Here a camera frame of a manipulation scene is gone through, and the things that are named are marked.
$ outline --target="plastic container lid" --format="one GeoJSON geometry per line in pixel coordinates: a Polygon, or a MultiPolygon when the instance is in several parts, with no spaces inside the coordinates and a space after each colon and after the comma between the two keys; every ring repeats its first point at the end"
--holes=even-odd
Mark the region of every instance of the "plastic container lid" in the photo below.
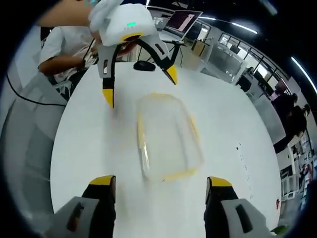
{"type": "Polygon", "coordinates": [[[144,96],[137,120],[141,163],[149,180],[190,176],[203,164],[195,123],[181,100],[168,94],[144,96]]]}

